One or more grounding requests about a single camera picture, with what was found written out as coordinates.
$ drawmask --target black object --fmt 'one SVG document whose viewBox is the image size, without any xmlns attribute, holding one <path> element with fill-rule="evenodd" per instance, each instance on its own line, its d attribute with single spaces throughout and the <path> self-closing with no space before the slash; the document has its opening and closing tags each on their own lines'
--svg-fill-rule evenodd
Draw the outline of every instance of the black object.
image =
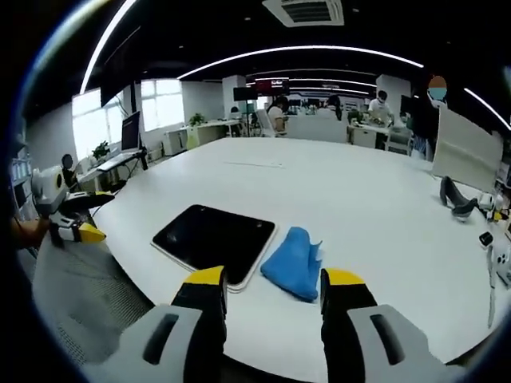
<svg viewBox="0 0 511 383">
<path fill-rule="evenodd" d="M 153 242 L 197 270 L 225 266 L 229 285 L 239 285 L 264 249 L 275 224 L 192 205 Z"/>
<path fill-rule="evenodd" d="M 484 247 L 487 247 L 488 245 L 493 242 L 493 236 L 487 231 L 486 233 L 483 233 L 479 235 L 479 242 L 481 242 L 481 245 Z"/>
<path fill-rule="evenodd" d="M 101 71 L 101 107 L 140 77 L 144 65 L 140 29 L 136 28 L 106 59 Z"/>
<path fill-rule="evenodd" d="M 321 270 L 321 340 L 327 360 L 328 381 L 363 383 L 366 379 L 362 347 L 349 310 L 377 306 L 365 283 L 331 284 Z"/>
<path fill-rule="evenodd" d="M 454 216 L 460 218 L 468 217 L 472 210 L 478 206 L 477 199 L 468 200 L 465 198 L 448 176 L 445 176 L 440 183 L 440 199 L 444 206 L 447 206 L 447 199 L 449 199 L 454 205 L 451 212 Z"/>
<path fill-rule="evenodd" d="M 234 88 L 232 96 L 234 101 L 257 100 L 257 91 L 253 88 Z"/>
<path fill-rule="evenodd" d="M 141 113 L 135 112 L 122 121 L 121 150 L 141 148 Z"/>
<path fill-rule="evenodd" d="M 221 382 L 224 343 L 227 339 L 227 284 L 225 268 L 218 284 L 184 281 L 172 306 L 202 311 L 188 344 L 183 382 Z"/>
</svg>

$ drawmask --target cabinet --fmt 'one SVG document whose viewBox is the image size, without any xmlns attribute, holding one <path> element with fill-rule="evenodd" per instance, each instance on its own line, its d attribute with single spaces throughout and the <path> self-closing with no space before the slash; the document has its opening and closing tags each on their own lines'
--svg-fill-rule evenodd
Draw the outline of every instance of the cabinet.
<svg viewBox="0 0 511 383">
<path fill-rule="evenodd" d="M 376 147 L 376 132 L 353 129 L 353 145 L 374 149 Z"/>
</svg>

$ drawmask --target black tablet screen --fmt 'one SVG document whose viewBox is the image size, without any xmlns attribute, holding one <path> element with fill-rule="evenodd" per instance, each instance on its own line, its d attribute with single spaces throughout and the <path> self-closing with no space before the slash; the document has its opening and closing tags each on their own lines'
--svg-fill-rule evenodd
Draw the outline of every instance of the black tablet screen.
<svg viewBox="0 0 511 383">
<path fill-rule="evenodd" d="M 274 228 L 268 221 L 192 205 L 156 234 L 153 242 L 197 270 L 224 265 L 228 284 L 238 285 Z"/>
</svg>

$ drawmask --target office chair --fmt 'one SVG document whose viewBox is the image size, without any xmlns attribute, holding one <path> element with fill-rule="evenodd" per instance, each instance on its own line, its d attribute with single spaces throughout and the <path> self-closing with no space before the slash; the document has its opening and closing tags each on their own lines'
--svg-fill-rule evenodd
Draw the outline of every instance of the office chair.
<svg viewBox="0 0 511 383">
<path fill-rule="evenodd" d="M 255 114 L 257 115 L 257 120 L 261 127 L 262 136 L 272 138 L 276 137 L 275 130 L 273 129 L 273 126 L 271 126 L 270 117 L 268 116 L 268 113 L 266 113 L 266 110 L 257 109 Z"/>
<path fill-rule="evenodd" d="M 32 292 L 49 331 L 78 366 L 105 361 L 121 333 L 153 307 L 105 245 L 60 248 L 49 235 L 39 249 Z"/>
</svg>

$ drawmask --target curved light strip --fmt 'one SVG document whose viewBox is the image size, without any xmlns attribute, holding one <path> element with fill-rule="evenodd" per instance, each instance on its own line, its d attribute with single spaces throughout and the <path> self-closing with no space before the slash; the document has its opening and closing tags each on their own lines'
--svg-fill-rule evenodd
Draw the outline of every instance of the curved light strip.
<svg viewBox="0 0 511 383">
<path fill-rule="evenodd" d="M 264 80 L 289 80 L 289 77 L 265 77 L 265 78 L 256 78 L 256 81 L 264 81 Z"/>
<path fill-rule="evenodd" d="M 367 84 L 365 82 L 348 81 L 348 80 L 334 80 L 332 78 L 289 78 L 289 77 L 268 77 L 268 78 L 256 78 L 256 81 L 262 80 L 289 80 L 289 81 L 321 81 L 321 82 L 342 82 L 344 84 L 355 84 L 363 86 L 372 86 L 376 88 L 374 84 Z M 248 82 L 247 86 L 254 85 L 255 82 Z"/>
<path fill-rule="evenodd" d="M 292 78 L 289 81 L 322 81 L 322 82 L 342 82 L 344 84 L 355 84 L 355 85 L 364 85 L 364 86 L 372 86 L 376 88 L 376 85 L 367 84 L 365 82 L 357 82 L 357 81 L 348 81 L 348 80 L 333 80 L 326 78 Z"/>
<path fill-rule="evenodd" d="M 367 76 L 376 76 L 376 73 L 368 73 L 368 72 L 360 72 L 358 70 L 348 70 L 348 69 L 328 69 L 328 68 L 298 68 L 298 69 L 281 69 L 281 70 L 269 70 L 266 72 L 257 72 L 257 73 L 249 73 L 247 76 L 254 77 L 260 74 L 268 74 L 268 73 L 282 73 L 282 72 L 305 72 L 305 71 L 323 71 L 323 72 L 346 72 L 346 73 L 358 73 L 364 74 Z"/>
<path fill-rule="evenodd" d="M 470 89 L 465 88 L 465 90 L 470 96 L 478 100 L 481 104 L 483 104 L 491 113 L 493 113 L 501 122 L 504 124 L 504 126 L 511 130 L 511 125 L 509 125 L 505 120 L 504 117 L 502 117 L 500 114 L 497 113 L 497 111 L 492 108 L 486 101 L 484 101 L 482 98 L 480 98 L 476 93 L 472 92 Z"/>
<path fill-rule="evenodd" d="M 255 50 L 254 52 L 247 52 L 247 53 L 243 53 L 243 54 L 238 54 L 236 56 L 227 57 L 223 60 L 218 60 L 218 61 L 212 62 L 211 64 L 207 64 L 207 65 L 201 66 L 200 68 L 191 70 L 190 72 L 187 72 L 185 74 L 181 74 L 177 79 L 182 80 L 183 78 L 185 78 L 191 74 L 200 72 L 201 70 L 211 68 L 212 66 L 220 65 L 220 64 L 223 64 L 228 61 L 237 60 L 238 58 L 250 57 L 250 56 L 255 56 L 257 54 L 263 54 L 263 53 L 282 52 L 285 50 L 304 50 L 304 49 L 332 49 L 332 50 L 347 50 L 347 51 L 351 51 L 351 52 L 360 52 L 360 53 L 370 53 L 370 54 L 375 54 L 377 56 L 393 58 L 394 60 L 402 61 L 402 62 L 405 62 L 406 64 L 417 66 L 418 68 L 424 68 L 424 65 L 419 64 L 418 62 L 411 61 L 411 60 L 408 60 L 403 57 L 394 56 L 393 54 L 379 52 L 377 50 L 355 48 L 353 46 L 340 46 L 340 45 L 298 45 L 298 46 L 281 46 L 279 48 Z"/>
<path fill-rule="evenodd" d="M 96 61 L 99 58 L 99 54 L 105 48 L 105 44 L 110 38 L 113 30 L 117 27 L 117 24 L 122 20 L 122 18 L 128 13 L 129 9 L 135 4 L 137 0 L 126 0 L 125 3 L 117 10 L 117 12 L 113 15 L 112 20 L 108 24 L 103 32 L 103 35 L 99 39 L 99 42 L 94 49 L 93 55 L 90 57 L 89 64 L 87 65 L 87 70 L 85 71 L 85 76 L 83 77 L 83 81 L 81 82 L 80 94 L 85 93 L 85 89 L 87 88 L 87 84 L 89 83 L 90 75 L 93 72 L 94 66 L 96 65 Z"/>
<path fill-rule="evenodd" d="M 337 89 L 337 88 L 315 88 L 315 87 L 298 87 L 298 88 L 289 88 L 292 90 L 302 89 L 302 90 L 334 90 L 337 92 L 352 92 L 352 93 L 360 93 L 360 94 L 369 94 L 368 92 L 362 92 L 361 90 L 353 90 L 353 89 Z"/>
</svg>

